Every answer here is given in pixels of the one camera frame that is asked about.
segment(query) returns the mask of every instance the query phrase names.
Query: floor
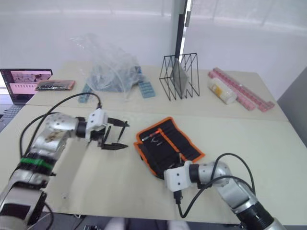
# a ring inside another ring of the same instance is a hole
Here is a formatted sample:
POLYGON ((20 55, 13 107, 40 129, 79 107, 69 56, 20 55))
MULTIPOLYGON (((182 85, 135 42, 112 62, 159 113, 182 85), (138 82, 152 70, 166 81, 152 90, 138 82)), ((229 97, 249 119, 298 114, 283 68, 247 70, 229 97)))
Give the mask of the floor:
MULTIPOLYGON (((109 222, 110 217, 96 217, 96 216, 86 216, 84 221, 79 225, 76 230, 83 230, 85 225, 98 226, 100 229, 104 229, 106 224, 109 222)), ((44 230, 46 229, 50 221, 50 216, 46 216, 35 226, 28 230, 44 230)), ((129 227, 126 230, 167 230, 166 220, 152 220, 152 219, 126 219, 129 223, 129 227)), ((52 230, 75 230, 74 228, 80 222, 73 215, 66 214, 55 214, 55 220, 52 225, 52 230)), ((188 222, 190 230, 238 230, 241 229, 239 226, 234 225, 225 225, 225 224, 212 224, 212 223, 197 223, 197 222, 188 222)), ((288 230, 306 230, 307 226, 286 226, 288 230)))

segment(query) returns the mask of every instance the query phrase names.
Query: robotic arm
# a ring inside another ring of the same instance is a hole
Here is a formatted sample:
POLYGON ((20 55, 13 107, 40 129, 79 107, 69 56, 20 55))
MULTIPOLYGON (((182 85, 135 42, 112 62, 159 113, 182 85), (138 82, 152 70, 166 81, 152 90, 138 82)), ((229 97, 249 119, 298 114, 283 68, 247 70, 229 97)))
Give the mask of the robotic arm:
MULTIPOLYGON (((85 138, 88 142, 97 140, 102 149, 116 150, 127 147, 118 143, 105 144, 110 129, 106 132, 108 123, 120 127, 129 126, 120 120, 108 118, 101 108, 91 113, 87 122, 83 117, 74 118, 61 113, 49 115, 45 129, 21 158, 0 194, 0 230, 25 230, 28 225, 37 222, 47 197, 43 189, 46 188, 49 177, 54 175, 53 167, 68 138, 85 138)), ((214 162, 199 165, 186 161, 181 167, 165 171, 166 185, 176 192, 188 188, 192 183, 207 184, 211 180, 213 166, 214 162)), ((228 166, 218 162, 213 178, 226 175, 231 175, 228 166)), ((224 178, 213 185, 248 229, 285 230, 282 224, 263 208, 244 183, 233 178, 224 178)))
POLYGON ((46 188, 52 169, 60 158, 68 138, 85 138, 88 142, 98 140, 102 149, 121 149, 125 145, 105 145, 107 124, 129 126, 120 120, 108 118, 101 108, 88 116, 71 117, 55 113, 46 118, 46 126, 36 138, 0 194, 0 230, 24 230, 35 224, 45 205, 46 188))
MULTIPOLYGON (((188 188, 192 183, 207 184, 211 180, 214 162, 192 164, 186 161, 181 167, 165 171, 165 181, 172 192, 188 188)), ((213 179, 231 175, 229 167, 218 162, 213 179)), ((222 199, 248 230, 285 230, 286 228, 261 205, 252 191, 242 182, 224 178, 213 183, 222 199)))

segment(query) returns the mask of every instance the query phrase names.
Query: orange trim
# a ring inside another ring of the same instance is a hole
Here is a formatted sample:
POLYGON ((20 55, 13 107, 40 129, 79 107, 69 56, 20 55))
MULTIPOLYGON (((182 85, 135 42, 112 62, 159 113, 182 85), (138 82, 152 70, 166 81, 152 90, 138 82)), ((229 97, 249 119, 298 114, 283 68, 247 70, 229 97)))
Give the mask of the orange trim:
MULTIPOLYGON (((150 129, 152 129, 152 128, 154 128, 154 127, 160 125, 160 124, 162 124, 163 122, 165 122, 165 121, 167 121, 167 120, 171 120, 171 121, 172 121, 172 123, 173 123, 173 125, 175 126, 175 128, 177 129, 177 131, 180 132, 180 133, 188 140, 189 144, 190 144, 194 149, 196 149, 196 151, 200 154, 199 157, 197 157, 197 158, 195 158, 195 159, 193 160, 194 163, 195 163, 196 161, 200 160, 201 158, 203 158, 203 157, 205 156, 205 154, 204 154, 202 151, 200 151, 200 150, 191 142, 190 138, 188 138, 188 136, 187 136, 185 133, 183 133, 183 132, 178 128, 178 126, 177 126, 176 123, 174 122, 173 118, 170 117, 170 116, 168 116, 168 117, 164 118, 163 120, 159 121, 158 123, 156 123, 156 124, 154 124, 154 125, 152 125, 152 126, 146 128, 146 129, 144 129, 144 130, 138 132, 137 135, 136 135, 137 142, 134 142, 134 143, 133 143, 133 145, 135 146, 135 148, 136 148, 137 151, 139 152, 140 156, 142 157, 142 159, 144 160, 144 162, 147 164, 147 166, 149 167, 150 171, 151 171, 154 175, 157 175, 157 173, 156 173, 154 170, 151 169, 151 167, 150 167, 150 165, 149 165, 149 163, 148 163, 148 161, 147 161, 145 155, 143 154, 142 150, 141 150, 141 149, 139 148, 139 146, 138 146, 138 144, 142 144, 142 143, 143 143, 142 140, 140 139, 140 134, 143 133, 143 132, 146 132, 146 131, 148 131, 148 130, 150 130, 150 129)), ((163 136, 163 137, 165 138, 165 140, 174 148, 174 150, 175 150, 176 152, 179 152, 179 149, 173 144, 173 142, 172 142, 165 134, 164 134, 164 136, 163 136)), ((181 154, 181 156, 182 156, 182 159, 183 159, 184 161, 187 160, 183 154, 181 154)))
POLYGON ((173 147, 173 149, 177 152, 180 153, 180 157, 186 161, 187 158, 180 152, 180 150, 176 147, 176 145, 165 135, 165 133, 163 132, 163 130, 161 128, 158 128, 158 130, 160 131, 161 135, 164 137, 164 139, 170 144, 171 147, 173 147))

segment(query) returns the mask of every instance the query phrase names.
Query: laptop screen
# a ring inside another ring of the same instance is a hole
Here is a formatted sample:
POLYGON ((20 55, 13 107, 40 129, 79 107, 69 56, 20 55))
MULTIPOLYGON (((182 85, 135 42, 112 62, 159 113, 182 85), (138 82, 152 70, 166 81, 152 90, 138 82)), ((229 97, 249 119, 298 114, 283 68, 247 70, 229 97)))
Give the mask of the laptop screen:
POLYGON ((50 69, 0 69, 0 72, 14 104, 26 104, 36 93, 37 82, 52 76, 50 69))

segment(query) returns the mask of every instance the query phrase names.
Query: black wire basket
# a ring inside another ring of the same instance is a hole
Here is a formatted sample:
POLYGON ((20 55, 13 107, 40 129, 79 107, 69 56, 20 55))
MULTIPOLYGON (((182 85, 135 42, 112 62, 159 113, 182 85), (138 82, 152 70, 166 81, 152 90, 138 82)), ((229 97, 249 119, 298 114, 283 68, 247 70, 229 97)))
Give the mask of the black wire basket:
POLYGON ((170 101, 199 96, 197 53, 164 56, 159 80, 170 101))

